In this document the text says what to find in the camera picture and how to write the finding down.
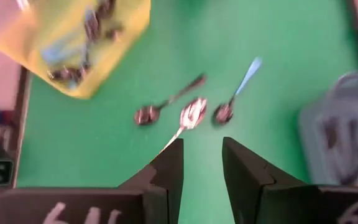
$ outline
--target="spoon handle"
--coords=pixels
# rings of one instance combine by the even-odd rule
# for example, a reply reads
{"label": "spoon handle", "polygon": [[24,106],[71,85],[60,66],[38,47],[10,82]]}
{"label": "spoon handle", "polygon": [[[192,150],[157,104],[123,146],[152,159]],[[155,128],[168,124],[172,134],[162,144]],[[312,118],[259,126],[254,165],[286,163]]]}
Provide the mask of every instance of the spoon handle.
{"label": "spoon handle", "polygon": [[171,96],[169,99],[165,100],[160,106],[158,106],[160,109],[162,109],[165,106],[168,106],[169,104],[173,103],[175,100],[177,100],[179,97],[181,97],[183,94],[187,93],[188,91],[204,84],[206,79],[205,74],[199,75],[195,80],[193,80],[189,85],[184,87],[184,89],[180,90],[179,93],[177,93],[174,96]]}
{"label": "spoon handle", "polygon": [[239,86],[239,88],[236,90],[235,94],[233,97],[237,96],[241,90],[244,88],[244,86],[246,85],[246,83],[249,81],[249,79],[256,73],[256,71],[260,68],[262,64],[262,59],[260,57],[256,57],[254,59],[254,61],[251,63],[251,65],[248,68],[248,71],[246,73],[246,75],[244,76],[244,78],[242,79],[242,82]]}
{"label": "spoon handle", "polygon": [[178,131],[176,132],[176,134],[174,134],[174,135],[172,136],[171,140],[169,140],[169,142],[165,145],[165,147],[160,151],[160,153],[163,152],[169,145],[171,145],[171,143],[173,143],[174,140],[176,140],[176,139],[179,137],[179,135],[182,133],[183,130],[184,130],[184,128],[183,128],[183,127],[180,127],[180,128],[178,129]]}

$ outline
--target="yellow container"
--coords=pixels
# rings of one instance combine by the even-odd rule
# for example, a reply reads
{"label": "yellow container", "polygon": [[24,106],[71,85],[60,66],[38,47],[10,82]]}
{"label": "yellow container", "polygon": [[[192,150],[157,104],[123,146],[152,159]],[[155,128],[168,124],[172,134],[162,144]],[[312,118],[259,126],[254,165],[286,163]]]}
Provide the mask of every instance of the yellow container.
{"label": "yellow container", "polygon": [[[0,51],[28,70],[38,75],[62,93],[87,99],[109,76],[131,44],[143,33],[150,21],[151,0],[116,0],[112,18],[101,22],[102,31],[112,24],[121,23],[124,30],[114,41],[101,40],[90,50],[90,58],[96,62],[81,83],[69,89],[67,85],[49,79],[46,62],[40,51],[74,29],[83,27],[85,11],[96,9],[98,0],[39,0],[22,11],[0,32]],[[70,46],[78,46],[86,40],[84,29]],[[80,56],[63,64],[78,65]]]}

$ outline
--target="gray container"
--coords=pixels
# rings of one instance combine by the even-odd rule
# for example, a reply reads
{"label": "gray container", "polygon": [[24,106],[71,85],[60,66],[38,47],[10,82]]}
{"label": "gray container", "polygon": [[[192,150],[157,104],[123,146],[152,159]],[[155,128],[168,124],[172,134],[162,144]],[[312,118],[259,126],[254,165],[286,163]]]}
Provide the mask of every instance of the gray container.
{"label": "gray container", "polygon": [[302,108],[298,130],[314,184],[358,185],[358,71]]}

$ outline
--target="green surface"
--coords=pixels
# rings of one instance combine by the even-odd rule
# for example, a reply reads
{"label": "green surface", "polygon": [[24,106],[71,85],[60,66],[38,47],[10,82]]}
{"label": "green surface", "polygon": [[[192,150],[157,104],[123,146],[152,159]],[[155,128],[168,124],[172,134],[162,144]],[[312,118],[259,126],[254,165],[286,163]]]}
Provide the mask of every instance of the green surface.
{"label": "green surface", "polygon": [[[221,145],[230,136],[308,181],[296,130],[299,109],[358,67],[343,0],[156,0],[151,24],[97,94],[87,101],[33,79],[17,186],[114,187],[161,150],[181,109],[208,99],[206,119],[185,132],[180,223],[234,223]],[[232,121],[210,117],[256,56],[264,64],[236,101]],[[206,84],[137,127],[133,114],[159,103],[200,72]]]}

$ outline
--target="metal spoon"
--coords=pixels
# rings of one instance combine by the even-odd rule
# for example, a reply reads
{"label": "metal spoon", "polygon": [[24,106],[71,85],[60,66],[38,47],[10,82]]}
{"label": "metal spoon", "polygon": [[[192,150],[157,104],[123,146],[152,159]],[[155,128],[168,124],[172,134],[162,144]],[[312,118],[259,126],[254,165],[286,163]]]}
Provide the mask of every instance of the metal spoon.
{"label": "metal spoon", "polygon": [[251,63],[251,65],[249,66],[246,75],[242,79],[240,86],[237,88],[236,92],[234,93],[230,101],[228,103],[220,104],[218,108],[216,108],[214,112],[214,121],[216,124],[224,125],[230,121],[230,119],[233,117],[234,99],[244,88],[248,80],[256,73],[256,71],[259,69],[261,64],[262,64],[262,59],[256,57],[254,61]]}
{"label": "metal spoon", "polygon": [[117,24],[106,31],[104,37],[109,40],[116,40],[119,33],[124,30],[122,24]]}
{"label": "metal spoon", "polygon": [[111,16],[116,7],[116,0],[100,0],[96,15],[100,19],[107,19]]}
{"label": "metal spoon", "polygon": [[202,85],[205,82],[206,76],[205,74],[199,75],[194,81],[192,81],[189,85],[187,85],[184,89],[182,89],[178,94],[170,97],[165,100],[161,105],[148,105],[143,106],[141,109],[137,110],[134,116],[135,123],[138,125],[152,124],[158,120],[160,117],[160,111],[162,108],[168,106],[173,103],[183,94],[188,91],[194,89]]}
{"label": "metal spoon", "polygon": [[164,151],[171,143],[179,137],[179,135],[185,130],[191,130],[197,127],[202,122],[206,111],[206,99],[195,98],[190,102],[180,113],[180,127],[176,134],[173,135],[168,144],[160,151]]}
{"label": "metal spoon", "polygon": [[86,38],[90,42],[95,42],[101,35],[100,19],[93,10],[88,10],[85,14],[84,28]]}
{"label": "metal spoon", "polygon": [[56,71],[48,71],[48,76],[53,81],[60,82],[69,82],[74,81],[75,83],[79,83],[82,81],[82,78],[88,72],[89,67],[82,65],[81,67],[66,67],[56,70]]}

